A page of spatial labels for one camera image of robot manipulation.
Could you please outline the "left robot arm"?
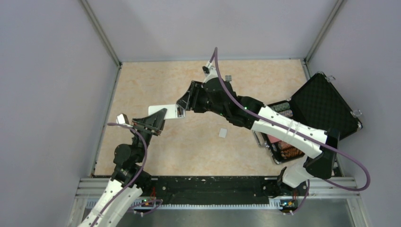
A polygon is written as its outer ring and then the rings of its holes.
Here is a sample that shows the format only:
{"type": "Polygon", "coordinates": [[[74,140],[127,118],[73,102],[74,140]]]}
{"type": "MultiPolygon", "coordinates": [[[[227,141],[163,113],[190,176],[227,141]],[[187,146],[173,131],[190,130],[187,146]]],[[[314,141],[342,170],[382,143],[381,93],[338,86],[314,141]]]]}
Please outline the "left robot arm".
{"type": "Polygon", "coordinates": [[[161,134],[167,112],[168,109],[162,108],[131,122],[125,114],[120,114],[115,122],[108,123],[128,129],[133,134],[132,142],[120,144],[114,150],[114,171],[99,200],[80,223],[81,227],[114,227],[139,196],[150,193],[152,183],[146,179],[144,165],[150,141],[161,134]]]}

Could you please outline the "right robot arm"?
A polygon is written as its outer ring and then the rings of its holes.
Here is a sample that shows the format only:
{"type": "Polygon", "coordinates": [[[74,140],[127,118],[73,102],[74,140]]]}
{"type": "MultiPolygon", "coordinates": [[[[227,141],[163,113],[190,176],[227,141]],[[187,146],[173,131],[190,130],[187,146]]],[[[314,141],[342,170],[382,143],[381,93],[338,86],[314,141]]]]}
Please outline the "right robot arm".
{"type": "Polygon", "coordinates": [[[192,81],[177,105],[195,113],[213,112],[237,127],[271,135],[302,151],[306,158],[281,170],[277,188],[290,195],[302,182],[332,176],[339,141],[337,130],[320,130],[287,118],[263,102],[249,96],[237,96],[231,83],[213,78],[207,82],[192,81]]]}

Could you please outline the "white battery cover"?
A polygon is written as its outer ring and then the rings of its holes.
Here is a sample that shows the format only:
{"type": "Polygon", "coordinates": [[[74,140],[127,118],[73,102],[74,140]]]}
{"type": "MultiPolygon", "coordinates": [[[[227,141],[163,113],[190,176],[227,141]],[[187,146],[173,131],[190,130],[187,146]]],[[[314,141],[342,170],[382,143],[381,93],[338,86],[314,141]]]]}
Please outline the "white battery cover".
{"type": "Polygon", "coordinates": [[[220,138],[225,138],[225,137],[227,136],[227,129],[225,129],[225,128],[220,128],[218,136],[219,136],[220,138]]]}

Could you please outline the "white remote control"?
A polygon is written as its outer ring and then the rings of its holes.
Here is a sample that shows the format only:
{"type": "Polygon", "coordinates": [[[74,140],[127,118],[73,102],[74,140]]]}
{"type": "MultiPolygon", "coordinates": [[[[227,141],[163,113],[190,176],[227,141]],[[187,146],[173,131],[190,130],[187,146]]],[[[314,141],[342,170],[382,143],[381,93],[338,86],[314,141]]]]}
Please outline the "white remote control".
{"type": "Polygon", "coordinates": [[[177,104],[170,105],[151,105],[148,107],[148,115],[152,115],[160,110],[165,110],[165,120],[185,118],[185,110],[177,104]]]}

